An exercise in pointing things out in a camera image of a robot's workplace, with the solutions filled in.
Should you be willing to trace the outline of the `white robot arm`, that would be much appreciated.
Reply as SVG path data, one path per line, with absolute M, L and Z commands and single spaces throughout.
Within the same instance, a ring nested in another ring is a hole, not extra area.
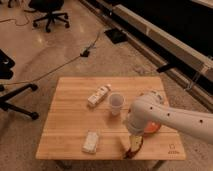
M 156 92 L 137 97 L 130 105 L 125 126 L 130 133 L 129 153 L 137 153 L 149 122 L 163 124 L 213 144 L 213 114 L 165 106 Z

